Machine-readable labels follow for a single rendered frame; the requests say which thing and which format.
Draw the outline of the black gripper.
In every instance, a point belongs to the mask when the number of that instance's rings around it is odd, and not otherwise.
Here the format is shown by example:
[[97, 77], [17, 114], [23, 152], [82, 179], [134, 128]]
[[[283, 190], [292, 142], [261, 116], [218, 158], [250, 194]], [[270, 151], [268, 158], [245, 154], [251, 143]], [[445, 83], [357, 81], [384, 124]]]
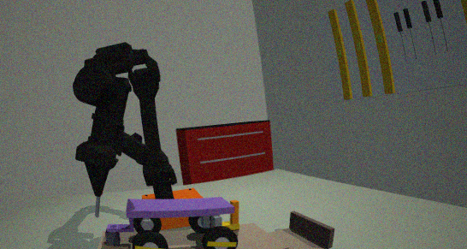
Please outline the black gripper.
[[96, 108], [92, 113], [92, 132], [86, 142], [79, 144], [75, 159], [85, 163], [95, 196], [100, 197], [110, 169], [118, 163], [115, 144], [124, 114]]

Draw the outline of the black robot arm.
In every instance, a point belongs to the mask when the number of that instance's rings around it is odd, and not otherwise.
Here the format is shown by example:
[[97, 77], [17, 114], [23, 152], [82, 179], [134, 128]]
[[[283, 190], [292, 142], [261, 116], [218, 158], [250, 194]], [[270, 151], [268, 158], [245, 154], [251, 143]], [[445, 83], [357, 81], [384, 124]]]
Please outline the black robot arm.
[[[145, 184], [153, 186], [156, 199], [173, 199], [171, 184], [177, 183], [177, 178], [168, 156], [161, 150], [157, 126], [155, 97], [161, 81], [160, 70], [156, 60], [147, 53], [144, 49], [133, 50], [126, 42], [96, 49], [96, 55], [85, 60], [84, 67], [77, 73], [73, 91], [84, 104], [124, 114], [128, 93], [133, 87], [140, 102], [145, 144], [141, 135], [130, 136], [122, 125], [114, 151], [119, 156], [122, 151], [136, 163], [143, 164]], [[132, 70], [133, 66], [141, 64], [147, 68]], [[122, 73], [128, 73], [128, 78], [115, 77]]]

